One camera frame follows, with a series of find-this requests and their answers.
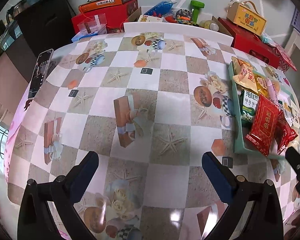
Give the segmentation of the green white biscuit packet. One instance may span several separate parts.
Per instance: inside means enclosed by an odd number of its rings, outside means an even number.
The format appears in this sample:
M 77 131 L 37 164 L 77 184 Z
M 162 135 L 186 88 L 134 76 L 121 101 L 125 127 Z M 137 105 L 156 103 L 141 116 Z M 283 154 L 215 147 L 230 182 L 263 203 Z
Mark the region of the green white biscuit packet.
M 243 127 L 250 128 L 256 114 L 259 96 L 251 91 L 243 89 L 240 94 L 240 112 Z

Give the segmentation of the black smartphone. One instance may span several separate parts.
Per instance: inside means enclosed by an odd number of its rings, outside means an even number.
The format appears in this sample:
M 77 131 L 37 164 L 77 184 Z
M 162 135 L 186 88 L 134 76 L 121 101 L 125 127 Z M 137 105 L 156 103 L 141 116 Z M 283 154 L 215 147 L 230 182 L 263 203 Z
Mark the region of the black smartphone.
M 53 49 L 49 49 L 39 54 L 31 78 L 28 99 L 31 100 L 36 96 L 45 81 L 53 52 Z

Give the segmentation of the white cardboard toy box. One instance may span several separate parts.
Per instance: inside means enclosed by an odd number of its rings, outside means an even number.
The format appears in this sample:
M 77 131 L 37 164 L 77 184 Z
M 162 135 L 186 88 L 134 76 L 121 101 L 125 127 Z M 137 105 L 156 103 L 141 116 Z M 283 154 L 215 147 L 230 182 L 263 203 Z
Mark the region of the white cardboard toy box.
M 138 22 L 162 22 L 163 19 L 160 17 L 140 15 Z

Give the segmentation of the purple swiss roll packet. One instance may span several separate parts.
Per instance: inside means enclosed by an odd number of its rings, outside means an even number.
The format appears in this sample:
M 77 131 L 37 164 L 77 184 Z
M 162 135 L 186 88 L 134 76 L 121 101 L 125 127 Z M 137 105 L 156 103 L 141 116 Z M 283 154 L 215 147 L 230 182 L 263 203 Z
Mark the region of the purple swiss roll packet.
M 274 103 L 275 105 L 279 105 L 276 90 L 273 86 L 272 81 L 269 78 L 266 78 L 266 84 L 267 84 L 267 92 L 268 92 L 268 99 Z

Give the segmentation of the orange yellow snack packet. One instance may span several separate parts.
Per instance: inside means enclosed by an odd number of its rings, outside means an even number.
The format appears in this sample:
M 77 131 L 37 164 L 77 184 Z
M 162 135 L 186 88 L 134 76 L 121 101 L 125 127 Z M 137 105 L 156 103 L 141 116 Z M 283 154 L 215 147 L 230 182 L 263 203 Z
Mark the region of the orange yellow snack packet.
M 258 93 L 256 80 L 253 74 L 253 66 L 250 63 L 234 56 L 231 57 L 231 60 L 234 70 L 234 75 L 232 76 L 234 82 L 245 89 Z

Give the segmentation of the large red gift box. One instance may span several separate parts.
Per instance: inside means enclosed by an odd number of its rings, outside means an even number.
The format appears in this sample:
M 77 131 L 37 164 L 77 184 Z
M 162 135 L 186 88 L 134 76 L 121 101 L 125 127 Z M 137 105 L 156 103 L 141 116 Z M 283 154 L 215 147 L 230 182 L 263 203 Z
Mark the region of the large red gift box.
M 273 47 L 263 43 L 257 35 L 235 25 L 226 18 L 219 17 L 218 21 L 234 38 L 232 47 L 252 55 L 274 68 L 278 68 L 280 57 L 275 53 Z

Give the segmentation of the flat red snack packet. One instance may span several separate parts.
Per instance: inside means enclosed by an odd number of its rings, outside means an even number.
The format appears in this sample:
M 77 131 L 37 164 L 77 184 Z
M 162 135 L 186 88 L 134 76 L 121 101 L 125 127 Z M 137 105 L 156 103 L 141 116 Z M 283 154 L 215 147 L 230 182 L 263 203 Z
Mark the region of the flat red snack packet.
M 245 138 L 265 157 L 269 155 L 274 139 L 279 112 L 276 104 L 264 95 L 259 96 L 253 125 Z

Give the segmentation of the checkered printed tablecloth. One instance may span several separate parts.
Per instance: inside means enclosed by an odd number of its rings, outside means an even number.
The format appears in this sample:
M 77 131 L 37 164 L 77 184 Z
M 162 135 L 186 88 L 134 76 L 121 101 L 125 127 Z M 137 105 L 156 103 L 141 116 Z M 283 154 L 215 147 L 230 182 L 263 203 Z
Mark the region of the checkered printed tablecloth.
M 53 181 L 89 151 L 99 156 L 75 204 L 97 239 L 133 230 L 144 239 L 201 239 L 222 214 L 202 168 L 210 151 L 247 180 L 274 182 L 282 217 L 300 208 L 285 161 L 234 153 L 233 57 L 280 85 L 285 75 L 238 49 L 169 33 L 121 33 L 79 41 L 24 111 L 15 137 L 7 195 L 20 205 L 29 179 Z

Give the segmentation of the red box at back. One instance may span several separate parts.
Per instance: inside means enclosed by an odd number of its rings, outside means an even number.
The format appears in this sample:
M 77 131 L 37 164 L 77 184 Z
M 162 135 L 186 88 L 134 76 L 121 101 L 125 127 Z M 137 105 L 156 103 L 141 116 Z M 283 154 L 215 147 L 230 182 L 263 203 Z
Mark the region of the red box at back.
M 107 31 L 115 32 L 123 27 L 129 16 L 138 9 L 138 0 L 131 0 L 120 4 L 119 0 L 114 0 L 113 4 L 104 4 L 97 6 L 96 2 L 80 5 L 79 14 L 74 16 L 72 26 L 75 33 L 79 32 L 79 25 L 84 22 L 95 20 L 95 16 L 102 16 L 106 19 Z

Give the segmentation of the blue bead bag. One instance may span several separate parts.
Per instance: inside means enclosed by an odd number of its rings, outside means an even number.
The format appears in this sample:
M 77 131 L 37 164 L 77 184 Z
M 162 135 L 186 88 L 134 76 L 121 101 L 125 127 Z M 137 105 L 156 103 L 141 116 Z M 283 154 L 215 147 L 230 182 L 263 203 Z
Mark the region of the blue bead bag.
M 144 15 L 153 16 L 153 17 L 162 17 L 166 15 L 173 7 L 173 5 L 177 3 L 176 0 L 162 1 L 146 11 Z

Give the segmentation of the green rimmed white tray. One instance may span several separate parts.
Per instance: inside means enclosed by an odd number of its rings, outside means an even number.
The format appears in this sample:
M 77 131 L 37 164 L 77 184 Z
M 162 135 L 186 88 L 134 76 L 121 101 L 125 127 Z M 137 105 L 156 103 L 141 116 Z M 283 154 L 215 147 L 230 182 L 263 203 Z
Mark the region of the green rimmed white tray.
M 234 139 L 234 153 L 235 154 L 246 154 L 255 157 L 264 157 L 264 155 L 259 152 L 250 142 L 245 140 L 245 136 L 249 133 L 248 129 L 242 126 L 241 120 L 241 110 L 239 105 L 239 95 L 237 90 L 237 84 L 233 81 L 232 77 L 234 75 L 233 64 L 232 61 L 228 66 L 228 72 L 231 80 L 231 90 L 232 90 L 232 100 L 233 100 L 233 111 L 235 115 L 235 130 L 236 135 Z M 293 91 L 290 88 L 287 88 L 283 85 L 280 85 L 280 96 L 285 97 L 289 102 L 293 102 L 297 104 L 297 99 L 293 96 Z M 280 155 L 277 154 L 277 144 L 273 141 L 269 155 L 266 157 L 268 159 L 277 159 L 283 160 L 285 159 L 285 153 L 281 153 Z

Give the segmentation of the green dumbbell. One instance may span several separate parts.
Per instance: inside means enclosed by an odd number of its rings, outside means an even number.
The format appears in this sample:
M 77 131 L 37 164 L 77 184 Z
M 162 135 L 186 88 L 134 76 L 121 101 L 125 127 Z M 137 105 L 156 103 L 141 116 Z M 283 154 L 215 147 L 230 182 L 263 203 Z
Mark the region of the green dumbbell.
M 205 7 L 205 4 L 197 0 L 191 0 L 190 5 L 192 8 L 192 22 L 196 23 L 198 20 L 199 12 Z

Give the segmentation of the clear plastic box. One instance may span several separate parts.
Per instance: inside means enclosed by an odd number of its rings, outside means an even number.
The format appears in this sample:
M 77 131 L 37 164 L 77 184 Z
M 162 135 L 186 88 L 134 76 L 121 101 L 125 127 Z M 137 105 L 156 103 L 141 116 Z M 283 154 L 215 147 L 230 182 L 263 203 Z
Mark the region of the clear plastic box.
M 79 32 L 83 35 L 103 35 L 107 33 L 105 14 L 94 15 L 78 24 Z

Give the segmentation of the white green small snack packet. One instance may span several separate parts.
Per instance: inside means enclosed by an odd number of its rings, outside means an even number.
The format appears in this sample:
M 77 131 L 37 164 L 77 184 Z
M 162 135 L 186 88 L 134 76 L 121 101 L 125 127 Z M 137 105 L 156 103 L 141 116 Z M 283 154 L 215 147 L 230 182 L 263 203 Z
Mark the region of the white green small snack packet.
M 286 121 L 290 127 L 300 128 L 300 117 L 293 101 L 279 100 L 279 107 L 283 110 Z

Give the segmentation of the yellow soft bread packet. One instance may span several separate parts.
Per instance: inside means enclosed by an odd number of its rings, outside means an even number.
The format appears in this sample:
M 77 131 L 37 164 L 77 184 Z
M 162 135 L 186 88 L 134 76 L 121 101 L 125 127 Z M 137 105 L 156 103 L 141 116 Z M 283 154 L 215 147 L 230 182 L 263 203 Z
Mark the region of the yellow soft bread packet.
M 266 98 L 268 97 L 268 90 L 267 90 L 267 83 L 264 77 L 254 74 L 254 78 L 256 81 L 256 86 L 257 86 L 257 92 L 259 95 L 263 95 Z

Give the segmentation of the orange long box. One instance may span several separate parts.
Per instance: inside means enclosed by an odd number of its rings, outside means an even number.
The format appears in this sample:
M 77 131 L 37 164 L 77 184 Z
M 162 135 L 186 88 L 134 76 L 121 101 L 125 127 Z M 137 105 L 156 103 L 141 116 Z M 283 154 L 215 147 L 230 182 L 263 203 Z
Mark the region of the orange long box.
M 123 5 L 129 1 L 131 1 L 131 0 L 95 0 L 95 1 L 80 5 L 78 7 L 78 10 L 80 13 L 86 13 L 86 12 L 90 12 L 90 11 L 101 9 L 101 8 Z

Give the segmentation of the shiny red snack packet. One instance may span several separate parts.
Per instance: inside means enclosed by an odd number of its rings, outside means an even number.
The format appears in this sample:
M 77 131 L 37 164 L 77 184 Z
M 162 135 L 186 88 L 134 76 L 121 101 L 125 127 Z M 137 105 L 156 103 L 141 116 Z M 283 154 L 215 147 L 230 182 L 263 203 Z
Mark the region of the shiny red snack packet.
M 277 153 L 280 155 L 289 145 L 290 142 L 292 142 L 298 134 L 296 131 L 290 127 L 289 123 L 287 122 L 284 112 L 281 111 L 279 113 L 276 127 L 275 127 L 275 133 L 274 138 L 277 143 Z

